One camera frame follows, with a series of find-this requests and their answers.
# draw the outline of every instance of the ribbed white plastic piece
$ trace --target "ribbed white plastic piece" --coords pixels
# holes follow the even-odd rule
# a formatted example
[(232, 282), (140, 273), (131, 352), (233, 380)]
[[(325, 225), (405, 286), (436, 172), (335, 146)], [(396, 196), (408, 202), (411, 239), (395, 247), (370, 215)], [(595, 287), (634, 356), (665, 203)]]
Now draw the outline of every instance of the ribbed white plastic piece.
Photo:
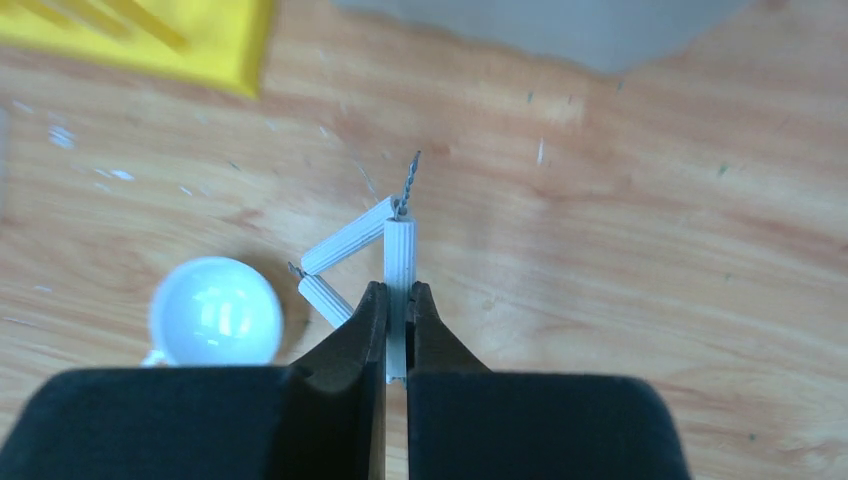
[(387, 218), (394, 216), (397, 196), (386, 197), (371, 210), (306, 252), (300, 266), (309, 275), (318, 275), (345, 258), (374, 243), (383, 234)]
[(383, 281), (389, 290), (386, 382), (406, 378), (406, 309), (415, 283), (418, 223), (412, 217), (386, 220)]
[(297, 291), (333, 328), (339, 328), (353, 315), (353, 307), (320, 275), (303, 277), (297, 285)]

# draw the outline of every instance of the yellow plastic object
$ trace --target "yellow plastic object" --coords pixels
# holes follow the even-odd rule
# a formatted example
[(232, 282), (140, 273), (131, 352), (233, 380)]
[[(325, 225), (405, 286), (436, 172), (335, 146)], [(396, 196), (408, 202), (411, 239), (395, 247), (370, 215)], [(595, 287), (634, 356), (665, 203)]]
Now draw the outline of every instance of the yellow plastic object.
[(0, 42), (250, 97), (274, 0), (0, 0)]

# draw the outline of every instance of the wooden table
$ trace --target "wooden table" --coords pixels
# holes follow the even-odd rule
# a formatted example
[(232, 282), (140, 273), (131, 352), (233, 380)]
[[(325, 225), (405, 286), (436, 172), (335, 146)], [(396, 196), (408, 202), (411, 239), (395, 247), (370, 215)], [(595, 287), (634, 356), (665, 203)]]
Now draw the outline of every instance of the wooden table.
[[(262, 270), (280, 361), (308, 350), (330, 327), (285, 262), (421, 149), (419, 278), (483, 361), (648, 379), (699, 478), (846, 478), (846, 18), (759, 3), (597, 78), (288, 0), (258, 102), (2, 49), (0, 431), (58, 371), (137, 364), (154, 287), (193, 257)], [(381, 265), (374, 247), (327, 279), (356, 302)]]

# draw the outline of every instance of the gray object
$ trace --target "gray object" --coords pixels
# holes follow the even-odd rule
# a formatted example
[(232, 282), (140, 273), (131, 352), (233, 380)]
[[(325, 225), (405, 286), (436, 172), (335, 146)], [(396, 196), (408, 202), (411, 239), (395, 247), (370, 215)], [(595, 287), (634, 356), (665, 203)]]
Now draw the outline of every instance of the gray object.
[(749, 0), (335, 0), (620, 73), (686, 48)]
[(407, 203), (409, 203), (409, 192), (412, 189), (412, 182), (415, 181), (415, 172), (418, 171), (418, 159), (421, 157), (421, 150), (418, 150), (418, 153), (415, 154), (415, 158), (412, 159), (412, 163), (409, 164), (409, 174), (406, 176), (406, 182), (403, 184), (403, 193), (400, 197), (400, 202), (398, 202), (397, 208), (395, 209), (395, 220), (398, 217), (405, 216), (409, 213), (409, 209), (406, 208)]
[(3, 220), (3, 200), (6, 196), (6, 149), (9, 143), (9, 114), (0, 108), (0, 220)]

